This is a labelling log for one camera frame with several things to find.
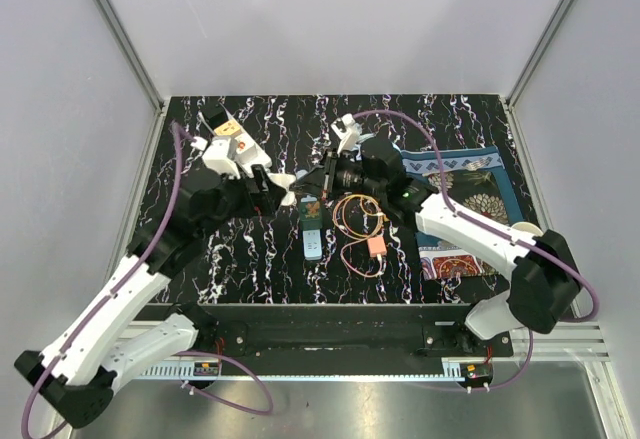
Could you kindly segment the white wall charger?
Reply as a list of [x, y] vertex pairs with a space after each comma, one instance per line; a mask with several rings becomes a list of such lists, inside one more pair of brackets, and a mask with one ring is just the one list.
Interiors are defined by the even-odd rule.
[[296, 197], [293, 191], [290, 190], [292, 184], [296, 181], [296, 176], [286, 173], [269, 173], [270, 180], [281, 189], [285, 190], [285, 195], [280, 202], [283, 207], [289, 207], [295, 204]]

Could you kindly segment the green cube socket adapter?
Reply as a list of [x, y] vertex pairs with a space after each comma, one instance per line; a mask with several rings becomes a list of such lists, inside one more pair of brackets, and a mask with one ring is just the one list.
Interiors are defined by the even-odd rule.
[[321, 202], [313, 197], [306, 196], [300, 199], [299, 220], [303, 231], [320, 230], [323, 226]]

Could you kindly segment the white multicolour power strip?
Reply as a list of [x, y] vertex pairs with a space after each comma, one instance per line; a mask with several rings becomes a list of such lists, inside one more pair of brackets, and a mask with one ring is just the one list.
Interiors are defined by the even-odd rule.
[[270, 170], [269, 156], [223, 106], [206, 104], [198, 117], [213, 134], [202, 154], [207, 168], [235, 178], [240, 177], [240, 171], [252, 177], [256, 165]]

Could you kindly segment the light blue power strip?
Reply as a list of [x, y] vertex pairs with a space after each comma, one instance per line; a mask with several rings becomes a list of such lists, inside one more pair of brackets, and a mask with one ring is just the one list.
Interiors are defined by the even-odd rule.
[[303, 254], [308, 261], [318, 261], [322, 258], [322, 233], [321, 229], [308, 229], [302, 232]]

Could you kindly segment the white cube socket adapter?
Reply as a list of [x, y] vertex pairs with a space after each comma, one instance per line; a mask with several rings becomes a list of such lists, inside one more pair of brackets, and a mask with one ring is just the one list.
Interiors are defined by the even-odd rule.
[[253, 139], [247, 134], [241, 134], [236, 136], [235, 141], [236, 141], [237, 156], [246, 156], [252, 151], [254, 147]]

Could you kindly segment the beige travel adapter cube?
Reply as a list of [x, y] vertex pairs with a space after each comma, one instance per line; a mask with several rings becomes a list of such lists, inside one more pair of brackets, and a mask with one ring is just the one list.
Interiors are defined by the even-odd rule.
[[236, 137], [242, 133], [241, 125], [235, 120], [228, 120], [214, 129], [217, 137]]

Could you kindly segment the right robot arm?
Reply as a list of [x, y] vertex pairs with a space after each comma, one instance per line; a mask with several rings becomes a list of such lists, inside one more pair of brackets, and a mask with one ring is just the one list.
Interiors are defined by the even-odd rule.
[[415, 177], [386, 140], [366, 140], [357, 160], [330, 150], [321, 169], [325, 197], [368, 195], [393, 224], [443, 239], [508, 279], [507, 292], [478, 302], [454, 330], [463, 354], [480, 353], [491, 338], [510, 329], [550, 333], [582, 289], [562, 235], [531, 234], [467, 208], [452, 199], [446, 185]]

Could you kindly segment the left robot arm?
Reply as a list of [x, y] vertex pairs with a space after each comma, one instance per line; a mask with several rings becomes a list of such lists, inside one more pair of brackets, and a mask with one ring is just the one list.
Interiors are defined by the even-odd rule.
[[261, 165], [236, 175], [204, 172], [202, 187], [174, 180], [158, 225], [140, 230], [103, 289], [72, 325], [41, 351], [26, 350], [16, 370], [32, 385], [26, 408], [42, 397], [79, 429], [148, 367], [182, 352], [211, 354], [224, 346], [218, 320], [196, 304], [177, 305], [157, 327], [117, 345], [150, 299], [201, 255], [206, 237], [231, 219], [268, 216], [294, 203], [295, 176]]

